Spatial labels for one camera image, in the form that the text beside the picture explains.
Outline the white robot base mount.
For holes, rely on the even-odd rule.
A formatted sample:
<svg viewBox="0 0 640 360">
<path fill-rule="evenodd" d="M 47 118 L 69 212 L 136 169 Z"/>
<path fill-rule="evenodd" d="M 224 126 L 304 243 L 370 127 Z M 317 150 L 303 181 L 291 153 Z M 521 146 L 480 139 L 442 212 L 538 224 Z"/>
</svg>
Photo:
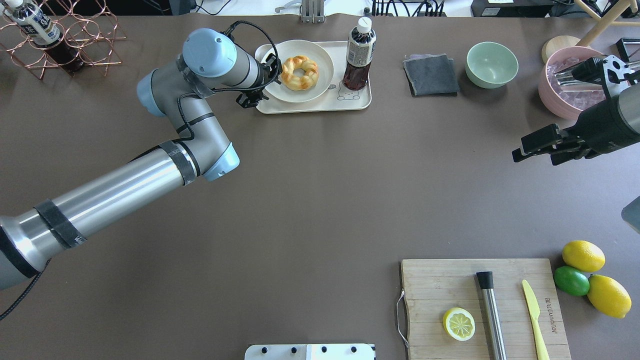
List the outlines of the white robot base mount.
<svg viewBox="0 0 640 360">
<path fill-rule="evenodd" d="M 245 360 L 375 360 L 374 344 L 330 342 L 304 344 L 253 344 Z"/>
</svg>

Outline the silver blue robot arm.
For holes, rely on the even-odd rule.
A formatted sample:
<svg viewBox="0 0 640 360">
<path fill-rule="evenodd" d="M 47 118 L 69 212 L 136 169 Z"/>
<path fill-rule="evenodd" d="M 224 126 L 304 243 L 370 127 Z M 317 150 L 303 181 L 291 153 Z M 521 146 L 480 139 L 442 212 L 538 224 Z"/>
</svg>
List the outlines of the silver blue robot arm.
<svg viewBox="0 0 640 360">
<path fill-rule="evenodd" d="M 237 104 L 256 107 L 281 72 L 274 51 L 258 60 L 229 36 L 199 28 L 171 63 L 137 85 L 149 113 L 166 117 L 178 137 L 150 148 L 122 167 L 16 216 L 1 217 L 1 288 L 40 275 L 48 260 L 199 176 L 209 182 L 240 163 L 207 98 L 238 91 Z"/>
</svg>

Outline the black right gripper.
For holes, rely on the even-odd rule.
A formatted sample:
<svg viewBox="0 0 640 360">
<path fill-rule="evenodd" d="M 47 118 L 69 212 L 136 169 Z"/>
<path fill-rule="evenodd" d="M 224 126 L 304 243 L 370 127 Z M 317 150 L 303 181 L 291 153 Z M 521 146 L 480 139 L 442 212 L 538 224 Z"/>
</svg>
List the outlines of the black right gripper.
<svg viewBox="0 0 640 360">
<path fill-rule="evenodd" d="M 557 124 L 550 124 L 521 138 L 521 147 L 512 151 L 515 163 L 530 157 L 549 154 L 551 164 L 559 166 L 570 160 L 587 157 L 592 149 L 580 136 L 575 136 Z"/>
</svg>

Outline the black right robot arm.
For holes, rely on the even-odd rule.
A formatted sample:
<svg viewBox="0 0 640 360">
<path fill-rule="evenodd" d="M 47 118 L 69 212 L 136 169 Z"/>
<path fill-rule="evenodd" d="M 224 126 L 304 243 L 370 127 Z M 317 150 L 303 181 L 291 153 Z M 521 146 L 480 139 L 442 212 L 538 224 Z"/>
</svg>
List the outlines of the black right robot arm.
<svg viewBox="0 0 640 360">
<path fill-rule="evenodd" d="M 639 86 L 624 89 L 581 112 L 576 123 L 560 129 L 552 123 L 521 138 L 521 147 L 512 151 L 518 163 L 549 154 L 551 164 L 592 159 L 637 144 L 640 139 Z"/>
</svg>

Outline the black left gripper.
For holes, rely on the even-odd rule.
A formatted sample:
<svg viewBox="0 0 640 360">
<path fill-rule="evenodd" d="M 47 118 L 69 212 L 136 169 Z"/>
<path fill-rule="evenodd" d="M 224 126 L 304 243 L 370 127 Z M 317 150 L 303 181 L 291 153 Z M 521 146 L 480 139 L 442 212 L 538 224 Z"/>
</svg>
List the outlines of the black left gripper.
<svg viewBox="0 0 640 360">
<path fill-rule="evenodd" d="M 276 50 L 269 52 L 261 62 L 251 55 L 247 56 L 247 60 L 249 68 L 246 78 L 235 85 L 239 91 L 236 103 L 243 109 L 257 107 L 262 100 L 267 100 L 265 88 L 272 82 L 278 82 L 282 72 L 281 60 Z"/>
</svg>

